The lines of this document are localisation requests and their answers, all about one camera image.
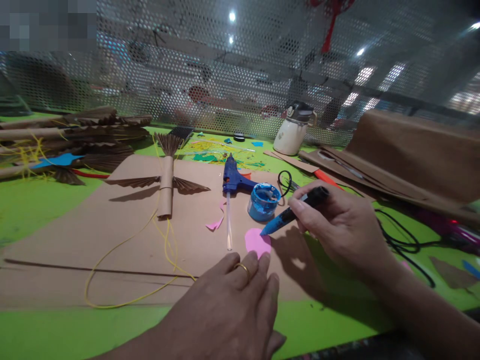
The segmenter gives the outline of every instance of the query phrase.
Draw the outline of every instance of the perforated metal mesh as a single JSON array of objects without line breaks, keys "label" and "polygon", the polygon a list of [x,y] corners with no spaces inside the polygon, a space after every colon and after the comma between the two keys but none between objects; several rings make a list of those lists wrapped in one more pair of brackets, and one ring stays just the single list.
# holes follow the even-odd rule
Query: perforated metal mesh
[{"label": "perforated metal mesh", "polygon": [[108,104],[156,124],[272,139],[300,100],[319,117],[306,140],[330,145],[346,145],[372,108],[480,127],[480,109],[454,99],[468,92],[480,104],[471,9],[356,0],[322,53],[332,9],[331,0],[98,0],[96,51],[9,52],[0,67],[35,110]]}]

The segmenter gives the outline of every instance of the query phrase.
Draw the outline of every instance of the blue paper cutout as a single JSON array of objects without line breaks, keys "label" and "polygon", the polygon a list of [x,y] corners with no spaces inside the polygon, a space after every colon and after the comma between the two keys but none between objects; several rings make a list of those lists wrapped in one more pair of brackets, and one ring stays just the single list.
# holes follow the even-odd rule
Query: blue paper cutout
[{"label": "blue paper cutout", "polygon": [[478,271],[471,263],[466,260],[461,261],[463,263],[463,267],[467,270],[470,274],[476,277],[477,280],[480,280],[480,271]]},{"label": "blue paper cutout", "polygon": [[57,157],[50,157],[48,161],[47,159],[43,158],[40,160],[40,163],[33,166],[32,169],[44,168],[46,166],[52,166],[52,165],[68,166],[74,160],[80,159],[80,158],[83,158],[83,155],[82,156],[72,155],[71,153],[68,152]]}]

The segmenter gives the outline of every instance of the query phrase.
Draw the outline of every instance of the white water bottle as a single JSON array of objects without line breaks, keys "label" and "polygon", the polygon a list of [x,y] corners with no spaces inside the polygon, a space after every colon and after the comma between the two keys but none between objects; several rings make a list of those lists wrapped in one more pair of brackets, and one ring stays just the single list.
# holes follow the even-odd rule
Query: white water bottle
[{"label": "white water bottle", "polygon": [[273,148],[285,155],[296,155],[307,134],[307,127],[312,126],[312,118],[317,122],[314,108],[301,101],[294,101],[286,111],[286,119],[276,134]]}]

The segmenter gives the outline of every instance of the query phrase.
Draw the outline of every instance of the blue glue gun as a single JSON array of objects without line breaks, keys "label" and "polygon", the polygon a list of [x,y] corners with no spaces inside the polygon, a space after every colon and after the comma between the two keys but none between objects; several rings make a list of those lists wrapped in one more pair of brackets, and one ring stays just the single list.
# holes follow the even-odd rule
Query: blue glue gun
[{"label": "blue glue gun", "polygon": [[235,194],[238,189],[243,189],[252,192],[254,186],[258,183],[252,180],[248,180],[245,176],[242,176],[237,169],[237,161],[230,153],[230,156],[225,161],[225,168],[223,170],[223,192]]}]

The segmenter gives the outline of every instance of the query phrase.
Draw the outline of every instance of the pink paper cutout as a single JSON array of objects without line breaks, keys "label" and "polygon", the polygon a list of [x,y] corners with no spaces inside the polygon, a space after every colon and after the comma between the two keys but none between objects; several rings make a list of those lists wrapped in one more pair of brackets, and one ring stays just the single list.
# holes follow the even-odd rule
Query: pink paper cutout
[{"label": "pink paper cutout", "polygon": [[220,209],[221,209],[221,211],[222,211],[222,213],[223,213],[223,215],[221,216],[221,219],[218,220],[218,221],[216,221],[216,222],[214,222],[214,223],[211,223],[211,224],[205,224],[205,226],[206,226],[207,228],[209,228],[210,230],[215,231],[215,230],[217,230],[217,229],[220,227],[220,225],[222,224],[222,221],[224,220],[224,216],[225,216],[224,205],[225,205],[225,201],[222,200],[221,203],[220,203]]},{"label": "pink paper cutout", "polygon": [[402,261],[401,264],[406,267],[411,273],[413,273],[414,271],[412,270],[412,268],[410,267],[409,263],[406,262],[406,261]]},{"label": "pink paper cutout", "polygon": [[251,228],[245,234],[245,246],[248,252],[256,251],[258,258],[263,253],[270,253],[272,251],[272,243],[270,236],[260,236],[262,229]]}]

